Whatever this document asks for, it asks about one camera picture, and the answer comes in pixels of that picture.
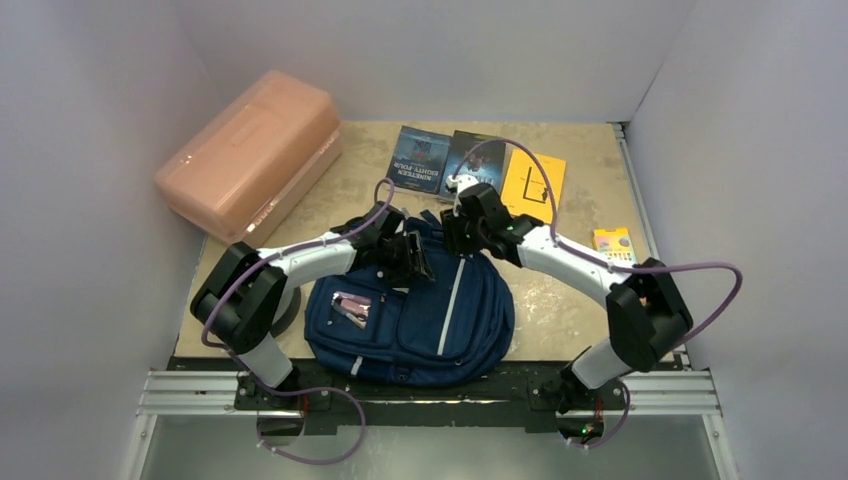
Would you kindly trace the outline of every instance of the blue backpack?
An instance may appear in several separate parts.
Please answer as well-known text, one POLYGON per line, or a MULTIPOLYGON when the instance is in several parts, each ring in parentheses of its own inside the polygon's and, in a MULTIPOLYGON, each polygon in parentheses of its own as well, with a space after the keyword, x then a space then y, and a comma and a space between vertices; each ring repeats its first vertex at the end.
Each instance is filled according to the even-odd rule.
POLYGON ((315 283, 304 337, 325 368, 381 383, 448 386, 485 375, 506 355, 515 310, 503 278, 485 255, 449 253, 438 220, 421 215, 427 221, 407 218, 404 229, 419 232, 435 282, 416 278, 404 293, 374 266, 315 283))

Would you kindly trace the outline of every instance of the robotic arm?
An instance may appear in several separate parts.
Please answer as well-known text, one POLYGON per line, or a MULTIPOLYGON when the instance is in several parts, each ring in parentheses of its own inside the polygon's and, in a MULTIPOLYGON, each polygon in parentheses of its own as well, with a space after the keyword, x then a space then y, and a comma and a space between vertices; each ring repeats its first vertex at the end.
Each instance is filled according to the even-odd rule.
MULTIPOLYGON (((560 236, 560 242, 582 254, 575 255, 558 247, 549 226, 540 220, 510 215, 490 185, 460 175, 451 178, 449 186, 458 193, 454 208, 441 212, 448 250, 463 255, 486 249, 497 259, 576 288, 607 310, 609 338, 560 373, 562 382, 555 393, 563 398, 561 411, 585 403, 589 392, 629 371, 650 371, 692 328, 692 318, 669 274, 610 272, 586 258, 605 265, 606 258, 594 250, 560 236)), ((352 219, 303 244, 258 251, 243 243, 231 246, 193 299, 192 314, 205 322, 224 291, 244 271, 260 258, 285 251, 239 288, 210 330, 265 384, 289 389, 285 381, 293 371, 292 363, 269 331, 295 288, 375 264, 386 267, 386 280, 397 287, 406 286, 412 276, 432 277, 420 239, 414 232, 398 232, 403 214, 393 207, 380 213, 381 206, 378 203, 364 218, 352 219), (379 218, 358 234, 328 243, 378 214, 379 218)), ((661 265, 649 259, 641 266, 661 265)))

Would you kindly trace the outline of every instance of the wooden table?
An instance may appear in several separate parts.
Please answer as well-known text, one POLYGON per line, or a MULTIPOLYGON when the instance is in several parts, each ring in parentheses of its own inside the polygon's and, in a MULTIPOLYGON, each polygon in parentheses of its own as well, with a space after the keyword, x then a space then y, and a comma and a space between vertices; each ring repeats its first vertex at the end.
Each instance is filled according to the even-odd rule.
MULTIPOLYGON (((611 125, 545 123, 346 122, 342 127, 344 153, 292 210, 266 246, 284 246, 312 239, 330 227, 368 211, 374 184, 388 169, 401 125, 452 134, 466 130, 519 141, 534 152, 567 161, 557 231, 592 245, 595 228, 627 227, 640 260, 648 249, 631 194, 618 143, 611 125)), ((445 207, 435 199, 397 193, 392 204, 411 214, 445 207)), ((221 257, 226 246, 209 239, 203 248, 189 298, 221 257)), ((588 297, 550 277, 495 263, 512 290, 516 324, 508 360, 567 360, 608 335, 606 313, 588 297)), ((302 287, 301 311, 278 337, 292 358, 311 358, 303 339, 303 308, 312 284, 302 287)), ((201 324, 188 312, 174 355, 223 357, 226 354, 200 343, 201 324)))

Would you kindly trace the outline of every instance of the white stripe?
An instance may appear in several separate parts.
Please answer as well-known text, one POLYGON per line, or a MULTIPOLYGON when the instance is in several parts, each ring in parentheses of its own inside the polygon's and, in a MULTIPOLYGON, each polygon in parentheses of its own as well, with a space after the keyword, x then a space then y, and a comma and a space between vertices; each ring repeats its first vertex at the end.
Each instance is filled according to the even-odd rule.
POLYGON ((359 373, 359 367, 362 366, 362 357, 356 357, 356 361, 353 362, 353 367, 350 368, 350 375, 355 377, 357 373, 359 373))
POLYGON ((445 351, 445 340, 448 338, 448 328, 450 328, 450 317, 453 314, 453 304, 456 301, 456 292, 459 291, 459 279, 462 278, 462 269, 465 268, 465 259, 460 259, 459 268, 456 269, 456 278, 453 280, 453 291, 451 299, 448 302, 448 313, 445 314, 445 323, 442 324, 442 338, 439 339, 439 351, 437 355, 441 355, 445 351))

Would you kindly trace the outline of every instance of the book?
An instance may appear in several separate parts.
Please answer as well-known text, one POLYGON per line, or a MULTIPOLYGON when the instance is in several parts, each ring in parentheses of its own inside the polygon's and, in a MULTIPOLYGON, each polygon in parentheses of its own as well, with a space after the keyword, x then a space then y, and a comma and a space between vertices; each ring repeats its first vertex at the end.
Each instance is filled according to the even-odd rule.
POLYGON ((403 126, 386 176, 395 187, 437 194, 442 183, 451 137, 403 126))
MULTIPOLYGON (((447 190, 447 186, 445 185, 448 175, 454 174, 456 166, 459 165, 462 159, 465 158, 465 155, 475 145, 493 138, 497 137, 460 130, 453 132, 447 162, 445 163, 444 178, 441 182, 441 188, 439 188, 439 198, 441 200, 453 202, 455 196, 455 194, 447 190)), ((500 142, 489 143, 475 150, 471 158, 462 166, 459 173, 470 174, 476 177, 478 181, 495 187, 495 190, 500 193, 505 159, 506 145, 500 142)))
MULTIPOLYGON (((551 182, 554 199, 559 202, 565 182, 565 160, 535 154, 551 182)), ((509 159, 509 169, 504 177, 501 201, 512 215, 526 213, 550 224, 553 221, 551 199, 545 181, 536 164, 522 150, 514 149, 509 159)))
POLYGON ((598 228, 595 230, 595 250, 603 253, 608 259, 630 264, 639 263, 636 260, 636 251, 630 240, 630 232, 626 228, 607 230, 598 228))

